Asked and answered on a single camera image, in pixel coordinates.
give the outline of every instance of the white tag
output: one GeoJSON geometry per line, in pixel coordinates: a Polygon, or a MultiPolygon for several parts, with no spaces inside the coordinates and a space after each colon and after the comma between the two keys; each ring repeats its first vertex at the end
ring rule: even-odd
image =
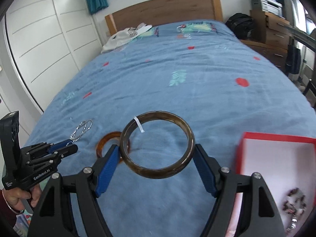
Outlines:
{"type": "Polygon", "coordinates": [[[140,121],[138,120],[137,116],[134,117],[135,121],[136,121],[136,124],[138,125],[140,131],[143,133],[145,132],[142,125],[140,124],[140,121]]]}

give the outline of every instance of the hand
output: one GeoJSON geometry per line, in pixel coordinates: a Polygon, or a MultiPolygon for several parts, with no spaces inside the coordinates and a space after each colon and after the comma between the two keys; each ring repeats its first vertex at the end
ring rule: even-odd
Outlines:
{"type": "Polygon", "coordinates": [[[13,188],[11,190],[3,189],[3,195],[7,203],[17,211],[25,209],[20,199],[30,199],[32,197],[31,206],[35,207],[40,199],[41,194],[42,190],[39,184],[31,188],[31,193],[28,191],[23,191],[20,188],[13,188]]]}

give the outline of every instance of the shirt sleeve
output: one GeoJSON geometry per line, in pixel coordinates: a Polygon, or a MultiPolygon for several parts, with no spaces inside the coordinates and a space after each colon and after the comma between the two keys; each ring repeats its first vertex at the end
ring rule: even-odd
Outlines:
{"type": "Polygon", "coordinates": [[[2,190],[0,193],[0,211],[1,214],[7,219],[8,223],[14,227],[16,223],[16,214],[13,213],[13,211],[8,207],[7,203],[5,202],[3,195],[2,195],[2,190]]]}

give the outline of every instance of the dark brown bangle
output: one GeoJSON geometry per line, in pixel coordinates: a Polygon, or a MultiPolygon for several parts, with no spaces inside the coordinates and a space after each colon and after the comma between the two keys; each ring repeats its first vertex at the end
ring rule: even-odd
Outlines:
{"type": "MultiPolygon", "coordinates": [[[[104,145],[111,139],[117,139],[120,141],[120,136],[121,132],[114,131],[111,133],[106,134],[105,136],[102,137],[102,139],[98,142],[97,148],[96,148],[96,153],[97,153],[97,158],[102,158],[102,150],[104,145]]],[[[131,142],[128,140],[127,142],[127,152],[130,153],[131,150],[131,142]]]]}
{"type": "Polygon", "coordinates": [[[190,126],[182,118],[165,111],[151,111],[141,114],[137,116],[137,118],[141,124],[152,120],[166,120],[175,123],[176,125],[181,127],[186,137],[188,138],[188,147],[184,155],[176,163],[168,167],[151,169],[136,164],[134,161],[131,160],[127,152],[129,138],[132,132],[137,128],[137,123],[133,119],[124,128],[120,138],[120,152],[125,164],[136,174],[153,179],[167,178],[182,171],[187,166],[187,164],[189,164],[194,151],[193,148],[195,140],[190,126]]]}

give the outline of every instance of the screw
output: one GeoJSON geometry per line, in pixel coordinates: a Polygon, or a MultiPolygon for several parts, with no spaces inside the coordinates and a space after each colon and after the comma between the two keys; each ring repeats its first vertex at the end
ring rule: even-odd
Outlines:
{"type": "Polygon", "coordinates": [[[221,167],[221,171],[222,171],[223,173],[229,173],[229,172],[230,172],[230,169],[229,169],[229,167],[227,167],[227,166],[223,166],[223,167],[221,167]]]}
{"type": "Polygon", "coordinates": [[[253,177],[255,177],[256,179],[260,179],[260,178],[261,178],[261,174],[258,173],[258,172],[255,172],[255,173],[253,173],[252,175],[253,175],[253,177]]]}
{"type": "Polygon", "coordinates": [[[53,179],[57,179],[58,177],[59,177],[59,174],[58,174],[58,173],[53,173],[53,174],[52,174],[52,178],[53,178],[53,179]]]}
{"type": "Polygon", "coordinates": [[[83,169],[83,172],[84,172],[85,174],[90,174],[90,173],[92,172],[92,168],[90,168],[90,167],[85,167],[85,168],[83,169]]]}

